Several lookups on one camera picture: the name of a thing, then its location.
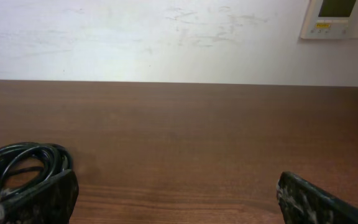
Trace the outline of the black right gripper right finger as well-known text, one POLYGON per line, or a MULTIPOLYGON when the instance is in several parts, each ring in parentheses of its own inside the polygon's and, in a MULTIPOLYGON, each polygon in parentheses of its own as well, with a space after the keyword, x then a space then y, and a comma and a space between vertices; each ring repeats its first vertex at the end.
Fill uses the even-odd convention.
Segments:
POLYGON ((276 189, 285 224, 358 224, 358 208, 292 172, 282 172, 276 189))

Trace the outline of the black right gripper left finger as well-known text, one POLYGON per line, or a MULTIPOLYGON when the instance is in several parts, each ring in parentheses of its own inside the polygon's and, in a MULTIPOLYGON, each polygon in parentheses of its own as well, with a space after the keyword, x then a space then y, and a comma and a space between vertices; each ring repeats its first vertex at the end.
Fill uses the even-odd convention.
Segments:
POLYGON ((79 194, 73 170, 63 172, 19 194, 0 194, 0 223, 68 224, 79 194))

